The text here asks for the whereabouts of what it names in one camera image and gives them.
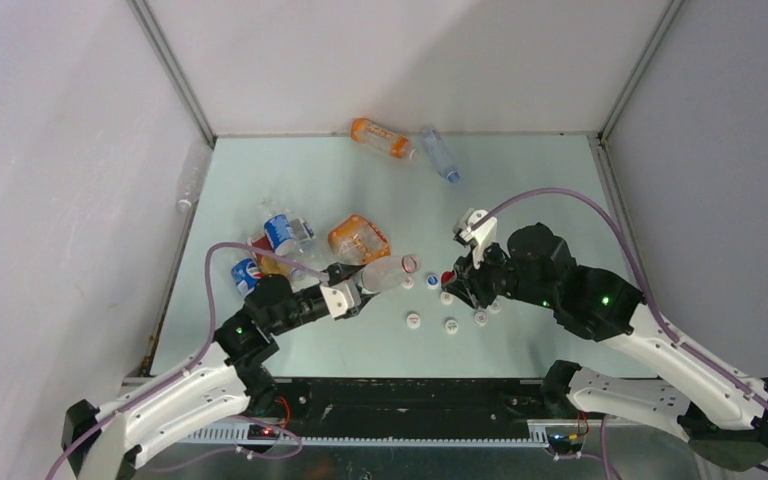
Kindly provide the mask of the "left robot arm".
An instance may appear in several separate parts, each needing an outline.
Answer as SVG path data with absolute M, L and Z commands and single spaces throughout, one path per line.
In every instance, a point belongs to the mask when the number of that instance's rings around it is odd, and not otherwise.
M 322 318 L 352 318 L 380 294 L 362 266 L 329 266 L 325 283 L 296 291 L 281 275 L 261 278 L 243 306 L 179 365 L 100 407 L 66 412 L 62 447 L 79 479 L 130 479 L 191 433 L 238 414 L 260 417 L 276 403 L 265 361 L 277 336 Z

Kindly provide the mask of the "Nongfu Spring red label bottle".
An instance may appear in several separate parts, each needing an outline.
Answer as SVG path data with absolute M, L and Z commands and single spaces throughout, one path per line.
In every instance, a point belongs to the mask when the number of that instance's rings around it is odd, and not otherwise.
M 414 254 L 381 257 L 367 264 L 359 272 L 357 282 L 365 292 L 381 293 L 401 286 L 409 276 L 420 269 L 420 266 L 420 260 Z

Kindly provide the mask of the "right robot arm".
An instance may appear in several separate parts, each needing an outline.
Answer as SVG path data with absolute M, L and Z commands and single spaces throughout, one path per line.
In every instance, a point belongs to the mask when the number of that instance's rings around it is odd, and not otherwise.
M 442 278 L 443 290 L 476 309 L 505 298 L 549 309 L 574 336 L 622 352 L 655 373 L 651 380 L 608 376 L 572 361 L 553 363 L 541 402 L 556 418 L 616 416 L 687 443 L 699 457 L 744 472 L 768 461 L 768 377 L 742 374 L 667 321 L 619 275 L 579 264 L 564 239 L 536 223 L 505 245 L 496 224 L 461 225 L 468 248 Z

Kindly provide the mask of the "Pepsi bottle blue label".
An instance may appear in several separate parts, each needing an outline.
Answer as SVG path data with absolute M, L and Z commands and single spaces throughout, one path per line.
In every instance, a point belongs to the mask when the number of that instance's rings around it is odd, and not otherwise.
M 281 256 L 295 255 L 300 243 L 291 225 L 290 211 L 283 205 L 264 200 L 260 205 L 263 216 L 263 230 L 272 250 Z

